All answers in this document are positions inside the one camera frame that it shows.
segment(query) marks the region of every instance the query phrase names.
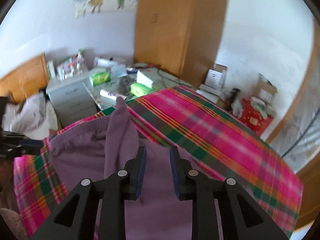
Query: drawer handle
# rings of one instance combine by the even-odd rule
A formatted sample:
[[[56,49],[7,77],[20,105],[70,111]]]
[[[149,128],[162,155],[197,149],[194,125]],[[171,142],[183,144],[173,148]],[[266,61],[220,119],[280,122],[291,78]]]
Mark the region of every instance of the drawer handle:
[[[67,95],[67,94],[71,94],[71,93],[73,93],[73,92],[76,92],[78,89],[77,88],[75,88],[75,89],[73,89],[72,91],[69,91],[69,92],[65,92],[65,94]]]
[[[73,106],[69,106],[69,108],[77,107],[77,106],[79,106],[79,105],[80,105],[80,103],[77,103],[77,104],[75,104],[75,105],[73,105]]]

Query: metal rivet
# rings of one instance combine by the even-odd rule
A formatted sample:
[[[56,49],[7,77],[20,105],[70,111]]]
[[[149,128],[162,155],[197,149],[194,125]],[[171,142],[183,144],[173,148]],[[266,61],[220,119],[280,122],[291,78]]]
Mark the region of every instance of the metal rivet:
[[[90,180],[89,179],[83,179],[82,181],[81,181],[81,185],[82,186],[88,186],[90,184]]]
[[[125,170],[118,171],[118,176],[120,176],[120,177],[126,176],[127,174],[128,173]]]
[[[199,172],[196,171],[196,170],[190,170],[190,171],[189,171],[189,175],[190,175],[190,176],[197,176],[198,174],[199,174]]]
[[[236,184],[236,180],[235,179],[232,179],[232,178],[229,178],[227,179],[227,183],[231,186],[233,186],[234,184]]]

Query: plaid bedsheet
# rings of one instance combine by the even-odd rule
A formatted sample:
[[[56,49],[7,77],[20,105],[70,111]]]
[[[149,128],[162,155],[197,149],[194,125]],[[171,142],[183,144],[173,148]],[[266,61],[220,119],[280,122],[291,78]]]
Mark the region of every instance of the plaid bedsheet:
[[[303,185],[250,129],[184,86],[161,90],[127,105],[137,130],[149,140],[185,148],[216,179],[231,177],[249,185],[256,201],[290,237]],[[58,133],[113,111],[106,109]],[[23,156],[14,163],[18,207],[30,236],[68,193],[50,164],[48,139],[44,143],[41,156]]]

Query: wooden headboard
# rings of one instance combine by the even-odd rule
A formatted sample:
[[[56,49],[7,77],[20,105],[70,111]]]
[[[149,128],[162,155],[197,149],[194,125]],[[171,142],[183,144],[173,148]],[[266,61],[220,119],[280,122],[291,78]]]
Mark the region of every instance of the wooden headboard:
[[[0,79],[0,95],[11,92],[16,103],[47,86],[49,75],[44,54],[36,56]]]

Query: yellow dress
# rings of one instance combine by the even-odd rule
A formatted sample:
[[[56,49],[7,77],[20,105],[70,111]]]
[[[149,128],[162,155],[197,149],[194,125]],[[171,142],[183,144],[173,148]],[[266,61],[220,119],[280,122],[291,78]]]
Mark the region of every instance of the yellow dress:
[[[90,0],[89,4],[91,4],[92,6],[101,6],[103,4],[102,0]]]

